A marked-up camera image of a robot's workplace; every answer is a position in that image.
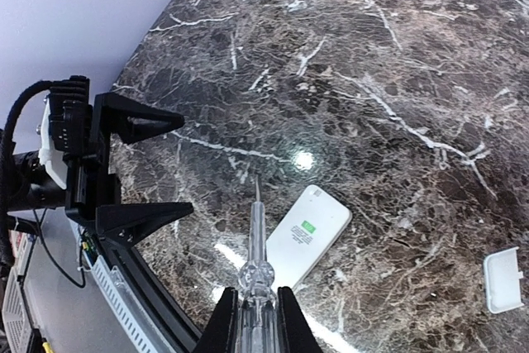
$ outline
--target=white wall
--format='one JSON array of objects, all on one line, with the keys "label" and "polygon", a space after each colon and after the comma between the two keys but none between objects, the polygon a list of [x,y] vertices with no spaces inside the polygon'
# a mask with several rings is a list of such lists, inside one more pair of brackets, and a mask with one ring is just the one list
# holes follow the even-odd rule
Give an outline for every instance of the white wall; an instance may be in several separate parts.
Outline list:
[{"label": "white wall", "polygon": [[[107,91],[169,0],[0,0],[0,125],[40,79],[84,74]],[[16,152],[37,149],[42,98],[17,126]]]}]

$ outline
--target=green battery indicator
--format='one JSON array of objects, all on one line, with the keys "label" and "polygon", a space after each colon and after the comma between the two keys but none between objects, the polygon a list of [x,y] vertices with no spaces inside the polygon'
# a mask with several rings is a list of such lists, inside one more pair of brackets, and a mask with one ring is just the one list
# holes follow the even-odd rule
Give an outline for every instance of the green battery indicator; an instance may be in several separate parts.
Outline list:
[{"label": "green battery indicator", "polygon": [[314,231],[316,230],[316,228],[307,221],[303,221],[301,227],[311,234],[314,233]]}]

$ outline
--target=screwdriver tip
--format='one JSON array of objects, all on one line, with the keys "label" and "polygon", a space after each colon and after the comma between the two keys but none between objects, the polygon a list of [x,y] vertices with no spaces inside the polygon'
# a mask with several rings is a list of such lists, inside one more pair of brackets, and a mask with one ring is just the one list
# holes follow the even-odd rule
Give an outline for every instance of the screwdriver tip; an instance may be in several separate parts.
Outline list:
[{"label": "screwdriver tip", "polygon": [[261,201],[261,181],[258,174],[255,176],[255,201]]}]

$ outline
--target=vented metal panel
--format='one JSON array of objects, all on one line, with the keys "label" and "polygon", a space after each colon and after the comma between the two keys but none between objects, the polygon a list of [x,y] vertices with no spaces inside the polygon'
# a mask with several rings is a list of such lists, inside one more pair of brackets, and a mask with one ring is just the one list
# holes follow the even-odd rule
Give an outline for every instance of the vented metal panel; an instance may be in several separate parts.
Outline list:
[{"label": "vented metal panel", "polygon": [[12,353],[26,353],[31,338],[31,323],[24,306],[16,268],[11,269],[7,280],[2,307],[3,323]]},{"label": "vented metal panel", "polygon": [[173,351],[160,332],[155,329],[135,297],[128,291],[118,269],[111,271],[100,256],[92,267],[92,275],[138,352],[168,353]]}]

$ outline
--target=white power bank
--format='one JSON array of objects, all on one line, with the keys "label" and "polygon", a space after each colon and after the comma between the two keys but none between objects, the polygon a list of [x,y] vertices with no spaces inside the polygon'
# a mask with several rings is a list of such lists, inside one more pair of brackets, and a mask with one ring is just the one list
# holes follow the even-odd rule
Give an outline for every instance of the white power bank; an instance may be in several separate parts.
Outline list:
[{"label": "white power bank", "polygon": [[351,218],[349,209],[323,189],[309,185],[266,241],[268,262],[275,270],[274,291],[295,289]]}]

